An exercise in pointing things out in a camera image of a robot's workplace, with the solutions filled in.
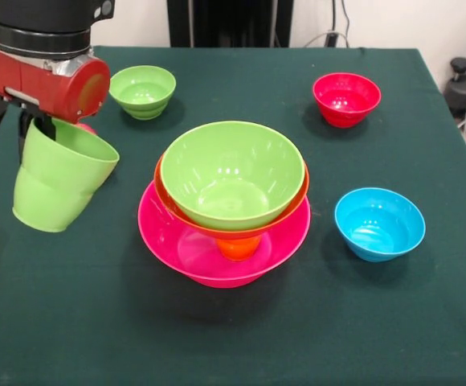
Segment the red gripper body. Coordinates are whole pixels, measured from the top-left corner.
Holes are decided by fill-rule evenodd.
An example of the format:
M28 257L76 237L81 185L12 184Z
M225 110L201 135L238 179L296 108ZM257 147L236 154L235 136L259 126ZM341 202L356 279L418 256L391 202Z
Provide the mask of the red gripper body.
M63 121L96 114L109 85L108 65L92 55L52 61L0 51L0 95Z

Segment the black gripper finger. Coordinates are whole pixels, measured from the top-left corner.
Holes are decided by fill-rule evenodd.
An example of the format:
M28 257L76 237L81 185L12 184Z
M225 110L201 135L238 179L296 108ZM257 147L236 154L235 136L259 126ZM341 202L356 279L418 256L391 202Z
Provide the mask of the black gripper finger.
M56 127L51 117L46 114L38 116L34 119L34 123L41 133L53 141L56 140Z
M18 118L18 159L22 162L22 152L25 144L27 131L33 120L33 116L26 110L22 110Z

